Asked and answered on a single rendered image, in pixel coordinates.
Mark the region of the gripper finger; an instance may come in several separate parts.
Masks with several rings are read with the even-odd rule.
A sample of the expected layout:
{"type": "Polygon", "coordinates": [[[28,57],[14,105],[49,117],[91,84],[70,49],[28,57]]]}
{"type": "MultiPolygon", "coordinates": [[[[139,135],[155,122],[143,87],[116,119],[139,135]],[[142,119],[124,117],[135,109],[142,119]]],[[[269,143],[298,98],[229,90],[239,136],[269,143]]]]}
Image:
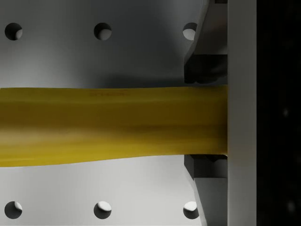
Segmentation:
{"type": "Polygon", "coordinates": [[[228,73],[228,0],[204,0],[203,18],[189,23],[184,33],[194,38],[185,59],[186,84],[225,84],[228,73]]]}
{"type": "Polygon", "coordinates": [[[228,157],[215,154],[184,156],[202,226],[228,226],[228,157]]]}

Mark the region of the yellow banana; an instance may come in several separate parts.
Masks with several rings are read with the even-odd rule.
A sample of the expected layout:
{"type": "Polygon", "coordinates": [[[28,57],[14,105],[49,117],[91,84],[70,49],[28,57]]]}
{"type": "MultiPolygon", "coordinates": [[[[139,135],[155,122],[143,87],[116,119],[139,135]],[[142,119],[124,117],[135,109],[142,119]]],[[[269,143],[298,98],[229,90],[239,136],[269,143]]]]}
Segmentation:
{"type": "Polygon", "coordinates": [[[228,88],[0,89],[0,167],[227,154],[228,88]]]}

